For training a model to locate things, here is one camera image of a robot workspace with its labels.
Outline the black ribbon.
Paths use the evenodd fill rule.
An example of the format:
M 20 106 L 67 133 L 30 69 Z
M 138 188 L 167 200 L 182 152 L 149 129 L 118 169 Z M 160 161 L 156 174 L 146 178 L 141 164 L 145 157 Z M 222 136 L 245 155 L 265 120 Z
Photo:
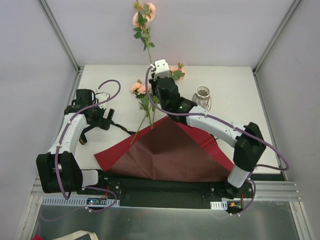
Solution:
M 127 130 L 124 126 L 120 125 L 120 124 L 117 124 L 117 123 L 114 123 L 112 120 L 107 120 L 107 119 L 103 119 L 102 122 L 100 123 L 100 125 L 89 125 L 87 127 L 85 127 L 81 134 L 80 134 L 80 137 L 79 137 L 79 143 L 81 145 L 85 145 L 88 140 L 86 138 L 86 135 L 85 133 L 89 132 L 90 130 L 94 129 L 94 128 L 100 128 L 102 130 L 109 130 L 110 129 L 110 126 L 115 126 L 117 128 L 120 128 L 122 131 L 126 132 L 127 134 L 129 134 L 130 136 L 136 134 L 136 132 L 134 131 L 130 131 L 130 130 Z

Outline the white ribbed ceramic vase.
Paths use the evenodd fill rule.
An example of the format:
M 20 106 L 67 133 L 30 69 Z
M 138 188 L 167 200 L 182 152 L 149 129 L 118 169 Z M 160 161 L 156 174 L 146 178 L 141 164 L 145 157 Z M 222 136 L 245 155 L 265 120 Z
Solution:
M 192 96 L 192 101 L 203 109 L 210 111 L 212 107 L 211 90 L 207 86 L 198 86 Z

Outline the brown wrapping paper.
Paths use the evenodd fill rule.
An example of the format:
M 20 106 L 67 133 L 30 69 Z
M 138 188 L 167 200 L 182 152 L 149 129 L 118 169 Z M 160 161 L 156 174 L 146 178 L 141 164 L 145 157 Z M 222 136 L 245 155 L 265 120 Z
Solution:
M 209 133 L 168 117 L 94 157 L 105 172 L 189 183 L 224 181 L 234 165 Z

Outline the orange rose stem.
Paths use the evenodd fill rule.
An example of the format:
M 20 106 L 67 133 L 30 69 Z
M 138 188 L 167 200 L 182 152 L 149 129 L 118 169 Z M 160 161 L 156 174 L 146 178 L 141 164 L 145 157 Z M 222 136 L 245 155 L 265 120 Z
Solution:
M 138 0 L 134 3 L 134 9 L 136 13 L 133 15 L 132 24 L 134 26 L 134 38 L 140 39 L 143 43 L 143 50 L 147 50 L 149 63 L 152 64 L 151 48 L 155 47 L 155 44 L 151 39 L 151 27 L 150 23 L 154 20 L 156 15 L 156 7 L 151 2 L 140 3 Z

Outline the pink flower tall bunch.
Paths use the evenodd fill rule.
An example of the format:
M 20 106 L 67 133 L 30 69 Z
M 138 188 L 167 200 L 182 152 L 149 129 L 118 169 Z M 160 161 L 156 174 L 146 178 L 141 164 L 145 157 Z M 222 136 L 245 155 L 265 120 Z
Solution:
M 170 67 L 169 68 L 169 76 L 174 80 L 174 81 L 181 81 L 185 77 L 185 72 L 184 72 L 184 64 L 183 63 L 178 63 L 177 67 Z

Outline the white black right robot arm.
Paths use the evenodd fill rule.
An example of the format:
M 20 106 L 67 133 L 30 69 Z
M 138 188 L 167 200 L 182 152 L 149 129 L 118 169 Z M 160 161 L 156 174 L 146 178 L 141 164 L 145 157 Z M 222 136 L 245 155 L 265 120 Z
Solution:
M 254 170 L 266 149 L 262 133 L 256 123 L 235 124 L 218 118 L 194 101 L 182 97 L 171 77 L 145 81 L 159 104 L 154 107 L 177 123 L 200 129 L 217 137 L 234 149 L 234 165 L 224 184 L 216 189 L 221 197 L 233 199 L 243 191 L 243 184 Z

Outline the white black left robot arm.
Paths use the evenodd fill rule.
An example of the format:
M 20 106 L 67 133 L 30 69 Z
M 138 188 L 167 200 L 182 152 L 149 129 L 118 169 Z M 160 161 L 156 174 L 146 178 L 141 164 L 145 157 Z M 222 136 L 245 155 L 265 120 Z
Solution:
M 46 194 L 78 192 L 88 186 L 99 195 L 105 191 L 106 183 L 99 178 L 96 169 L 82 170 L 75 158 L 78 144 L 87 143 L 85 134 L 94 129 L 108 130 L 114 114 L 110 109 L 107 118 L 106 100 L 110 94 L 78 89 L 76 97 L 64 110 L 61 130 L 47 153 L 39 154 L 36 166 L 42 190 Z

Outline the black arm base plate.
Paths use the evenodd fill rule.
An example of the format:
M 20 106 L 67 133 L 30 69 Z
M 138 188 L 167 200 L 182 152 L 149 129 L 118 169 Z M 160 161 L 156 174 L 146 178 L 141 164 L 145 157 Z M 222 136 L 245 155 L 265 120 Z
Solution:
M 156 181 L 98 171 L 98 183 L 84 187 L 80 195 L 116 194 L 121 207 L 210 209 L 225 198 L 223 182 Z

